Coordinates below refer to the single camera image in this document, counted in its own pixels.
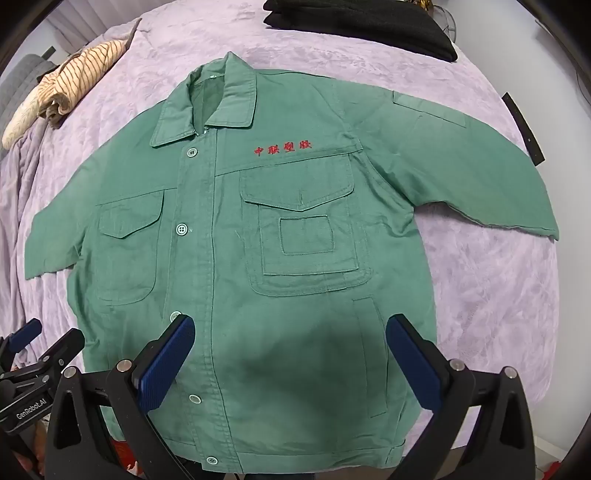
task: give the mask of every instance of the chest pocket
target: chest pocket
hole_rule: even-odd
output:
[[[255,291],[304,295],[369,279],[349,154],[244,170],[240,193]]]
[[[93,253],[96,296],[110,305],[140,301],[156,281],[156,250],[164,192],[100,207]]]

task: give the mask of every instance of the lavender bedspread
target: lavender bedspread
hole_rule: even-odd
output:
[[[355,38],[272,30],[263,0],[177,1],[143,15],[131,49],[58,130],[38,120],[0,164],[0,335],[38,317],[43,334],[20,354],[40,354],[76,325],[66,300],[68,270],[24,280],[34,215],[75,169],[129,120],[168,96],[197,66],[231,50],[255,68],[299,70],[426,98],[493,126],[524,149],[503,101],[464,54],[456,63]],[[131,24],[104,38],[124,38]],[[417,209],[436,299],[438,345],[469,367],[515,366],[530,404],[547,391],[558,323],[554,242],[474,225],[444,205]],[[428,421],[421,415],[407,439]],[[456,441],[464,444],[474,418]]]

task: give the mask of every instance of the metal screw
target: metal screw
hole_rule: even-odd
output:
[[[74,375],[76,375],[76,367],[68,367],[64,370],[64,377],[72,378]]]
[[[459,358],[452,358],[449,361],[449,366],[452,367],[456,372],[461,372],[466,368],[466,364],[462,362]]]
[[[505,375],[509,378],[517,378],[517,370],[513,367],[505,367]]]
[[[127,372],[131,368],[131,360],[122,360],[117,364],[117,370],[120,372]]]

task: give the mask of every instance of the black cloth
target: black cloth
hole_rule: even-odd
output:
[[[398,0],[267,0],[265,23],[372,40],[440,60],[456,61],[451,40],[425,10]]]

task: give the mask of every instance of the jacket button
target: jacket button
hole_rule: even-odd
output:
[[[186,223],[179,223],[177,225],[177,235],[185,236],[185,235],[187,235],[188,231],[189,231],[189,229],[188,229]]]

